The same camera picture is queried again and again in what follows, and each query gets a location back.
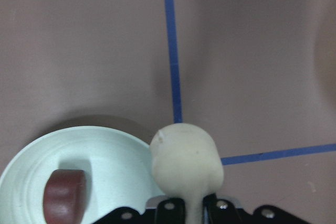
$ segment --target white object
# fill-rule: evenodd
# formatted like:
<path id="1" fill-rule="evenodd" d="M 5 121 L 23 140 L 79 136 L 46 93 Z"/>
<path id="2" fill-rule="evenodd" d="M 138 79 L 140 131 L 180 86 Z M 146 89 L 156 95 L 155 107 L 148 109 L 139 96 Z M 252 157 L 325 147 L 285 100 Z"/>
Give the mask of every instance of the white object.
<path id="1" fill-rule="evenodd" d="M 152 173 L 169 197 L 182 198 L 186 206 L 186 224 L 201 224 L 202 200 L 219 190 L 224 170 L 216 145 L 201 128 L 172 124 L 154 136 Z"/>
<path id="2" fill-rule="evenodd" d="M 44 187 L 59 168 L 86 172 L 88 202 L 82 224 L 121 206 L 143 213 L 149 198 L 163 194 L 151 176 L 146 143 L 110 128 L 72 127 L 40 137 L 9 163 L 0 178 L 0 223 L 46 223 Z"/>

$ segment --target white plate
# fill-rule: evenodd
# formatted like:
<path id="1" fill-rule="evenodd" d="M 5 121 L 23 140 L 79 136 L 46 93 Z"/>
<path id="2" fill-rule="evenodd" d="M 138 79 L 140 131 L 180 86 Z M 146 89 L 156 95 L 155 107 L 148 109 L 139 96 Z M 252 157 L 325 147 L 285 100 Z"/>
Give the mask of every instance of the white plate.
<path id="1" fill-rule="evenodd" d="M 9 163 L 0 178 L 0 223 L 46 223 L 44 186 L 60 168 L 86 172 L 88 202 L 82 224 L 120 206 L 143 213 L 149 198 L 163 194 L 152 178 L 146 143 L 110 128 L 72 127 L 38 138 Z"/>

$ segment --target white plush toy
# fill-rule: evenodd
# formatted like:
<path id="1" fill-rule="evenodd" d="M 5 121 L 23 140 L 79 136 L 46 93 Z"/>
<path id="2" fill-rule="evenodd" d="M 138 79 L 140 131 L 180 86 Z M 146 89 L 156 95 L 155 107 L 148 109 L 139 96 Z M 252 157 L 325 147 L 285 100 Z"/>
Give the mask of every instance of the white plush toy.
<path id="1" fill-rule="evenodd" d="M 211 136 L 195 125 L 172 124 L 156 133 L 150 150 L 158 186 L 167 196 L 185 201 L 186 224 L 201 224 L 203 198 L 219 190 L 224 180 Z"/>

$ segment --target red object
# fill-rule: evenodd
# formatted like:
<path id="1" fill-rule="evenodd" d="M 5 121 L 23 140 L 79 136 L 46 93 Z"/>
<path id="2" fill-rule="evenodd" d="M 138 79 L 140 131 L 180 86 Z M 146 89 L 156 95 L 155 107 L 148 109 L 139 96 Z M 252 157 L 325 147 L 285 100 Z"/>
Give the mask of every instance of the red object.
<path id="1" fill-rule="evenodd" d="M 58 169 L 51 174 L 43 196 L 47 224 L 80 224 L 86 206 L 83 170 Z"/>

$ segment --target blue tape strip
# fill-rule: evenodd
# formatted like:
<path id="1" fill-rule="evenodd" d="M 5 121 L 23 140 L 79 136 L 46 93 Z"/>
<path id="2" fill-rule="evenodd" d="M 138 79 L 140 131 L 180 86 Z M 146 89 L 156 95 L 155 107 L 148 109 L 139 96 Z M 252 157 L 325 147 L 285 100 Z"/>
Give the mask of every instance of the blue tape strip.
<path id="1" fill-rule="evenodd" d="M 242 163 L 250 163 L 250 162 L 265 161 L 271 159 L 294 157 L 294 156 L 316 154 L 323 152 L 334 152 L 334 151 L 336 151 L 336 144 L 326 144 L 304 148 L 289 149 L 283 151 L 265 152 L 265 153 L 234 156 L 234 157 L 223 157 L 221 158 L 221 160 L 223 165 L 235 165 Z"/>
<path id="2" fill-rule="evenodd" d="M 177 35 L 175 24 L 174 0 L 164 0 L 170 60 L 170 74 L 173 96 L 174 123 L 182 123 L 182 103 L 179 72 L 179 55 L 177 53 Z"/>

